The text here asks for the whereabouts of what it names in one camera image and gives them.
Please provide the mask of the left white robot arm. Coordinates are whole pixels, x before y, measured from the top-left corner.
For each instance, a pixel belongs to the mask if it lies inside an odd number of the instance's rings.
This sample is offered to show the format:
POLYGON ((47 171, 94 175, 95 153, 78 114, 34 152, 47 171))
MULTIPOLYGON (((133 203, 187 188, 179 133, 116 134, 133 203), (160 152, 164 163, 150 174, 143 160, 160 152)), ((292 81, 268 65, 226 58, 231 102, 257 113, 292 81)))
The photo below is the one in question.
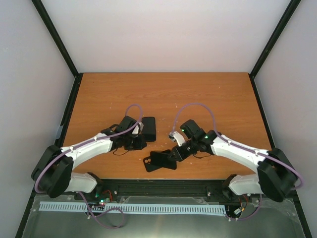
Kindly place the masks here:
POLYGON ((74 172, 80 164, 98 155, 123 147, 126 150, 141 150, 146 146, 142 135, 144 124, 125 116, 120 124, 101 130, 94 137, 80 143, 57 147, 49 146, 32 171, 37 193, 56 198, 65 192, 84 192, 91 199, 103 194, 100 179, 92 172, 74 172))

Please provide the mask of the black phone case front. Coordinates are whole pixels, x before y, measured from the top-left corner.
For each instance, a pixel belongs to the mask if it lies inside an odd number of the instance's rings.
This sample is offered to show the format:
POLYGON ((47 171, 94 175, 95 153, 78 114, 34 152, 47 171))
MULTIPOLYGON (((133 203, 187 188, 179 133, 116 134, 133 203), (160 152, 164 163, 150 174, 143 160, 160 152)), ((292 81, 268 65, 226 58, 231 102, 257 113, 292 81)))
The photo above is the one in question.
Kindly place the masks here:
POLYGON ((150 155, 143 159, 143 164, 144 164, 145 169, 148 173, 153 172, 153 171, 158 170, 158 169, 161 169, 158 166, 154 166, 154 165, 150 164, 150 155))

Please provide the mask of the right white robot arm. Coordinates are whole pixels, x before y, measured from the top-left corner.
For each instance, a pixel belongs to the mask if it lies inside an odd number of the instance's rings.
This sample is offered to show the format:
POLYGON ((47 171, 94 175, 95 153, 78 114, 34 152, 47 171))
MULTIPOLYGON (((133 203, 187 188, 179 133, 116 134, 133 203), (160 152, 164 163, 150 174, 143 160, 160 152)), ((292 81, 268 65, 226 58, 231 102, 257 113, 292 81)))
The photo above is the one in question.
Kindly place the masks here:
POLYGON ((300 175, 278 148, 258 149, 234 141, 216 130, 205 132, 192 119, 183 123, 181 133, 173 129, 168 137, 176 142, 172 158, 182 162, 197 152, 230 159, 251 170, 251 175, 233 175, 224 186, 235 195, 263 194, 282 202, 295 189, 300 175))

